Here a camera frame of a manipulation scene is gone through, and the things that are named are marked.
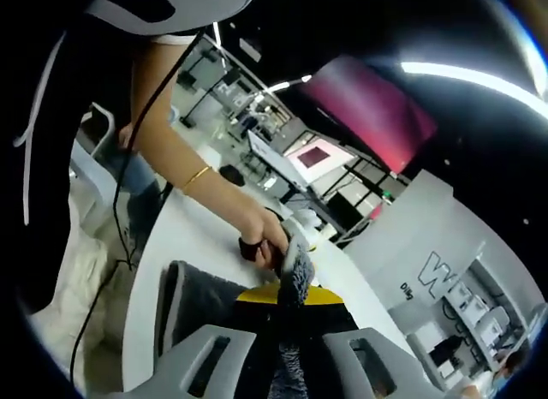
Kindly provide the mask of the person's left hand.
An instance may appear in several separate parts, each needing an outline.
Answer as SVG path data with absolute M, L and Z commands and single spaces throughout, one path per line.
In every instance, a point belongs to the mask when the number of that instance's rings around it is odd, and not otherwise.
M 258 267 L 274 271 L 280 268 L 288 250 L 288 237 L 277 215 L 270 209 L 259 207 L 252 211 L 241 229 L 241 237 L 248 244 L 261 242 L 262 256 L 255 263 Z

